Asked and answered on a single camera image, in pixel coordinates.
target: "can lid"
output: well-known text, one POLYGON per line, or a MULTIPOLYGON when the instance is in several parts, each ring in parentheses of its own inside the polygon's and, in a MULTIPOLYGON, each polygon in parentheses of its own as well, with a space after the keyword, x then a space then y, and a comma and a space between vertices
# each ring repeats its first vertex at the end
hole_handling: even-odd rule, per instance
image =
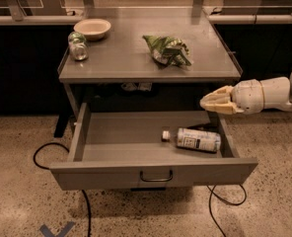
POLYGON ((170 133, 168 130, 163 130, 162 139, 163 140, 170 140, 170 133))

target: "speckled floor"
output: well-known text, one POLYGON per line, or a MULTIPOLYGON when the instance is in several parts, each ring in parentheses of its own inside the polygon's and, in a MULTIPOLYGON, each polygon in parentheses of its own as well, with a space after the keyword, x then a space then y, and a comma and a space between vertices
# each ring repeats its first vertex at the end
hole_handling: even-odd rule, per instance
MULTIPOLYGON (((63 236, 87 236, 82 193, 63 192, 33 162, 46 142, 70 145, 70 128, 53 138, 56 122, 57 117, 0 117, 0 236, 44 236, 39 230, 44 225, 57 236, 69 221, 75 225, 63 236)), ((241 157, 257 157, 259 165, 244 184, 248 199, 243 205, 212 199, 216 219, 227 236, 292 236, 292 114, 234 116, 227 122, 241 157)), ((37 156, 42 165, 65 158, 55 145, 37 156)), ((236 186, 216 192, 231 201, 243 198, 236 186)), ((206 187, 87 194, 92 236, 222 236, 209 215, 206 187)))

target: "bowl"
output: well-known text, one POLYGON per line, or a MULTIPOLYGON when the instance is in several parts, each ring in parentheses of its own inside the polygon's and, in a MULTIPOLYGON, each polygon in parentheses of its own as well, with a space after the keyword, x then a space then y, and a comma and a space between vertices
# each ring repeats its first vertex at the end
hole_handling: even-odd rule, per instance
POLYGON ((110 29, 110 22, 101 19, 87 19, 78 22, 74 31, 84 35, 87 41, 100 40, 110 29))

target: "crumpled bag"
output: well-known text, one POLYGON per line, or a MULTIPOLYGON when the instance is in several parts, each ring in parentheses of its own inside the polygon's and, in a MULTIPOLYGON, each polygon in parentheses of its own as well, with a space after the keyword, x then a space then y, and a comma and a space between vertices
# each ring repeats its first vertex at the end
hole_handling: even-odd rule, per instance
POLYGON ((143 38, 156 61, 166 66, 175 65, 179 67, 190 66, 193 63, 188 57, 188 48, 181 39, 155 36, 143 36, 143 38))

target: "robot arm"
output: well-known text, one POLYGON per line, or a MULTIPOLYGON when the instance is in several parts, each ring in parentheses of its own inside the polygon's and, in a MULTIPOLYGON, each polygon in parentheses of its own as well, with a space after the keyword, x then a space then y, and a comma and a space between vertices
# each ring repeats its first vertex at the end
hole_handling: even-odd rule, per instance
POLYGON ((200 105, 207 111, 226 115, 256 114, 272 108, 292 112, 292 74, 290 79, 253 79, 242 81, 235 87, 224 86, 203 97, 200 105))

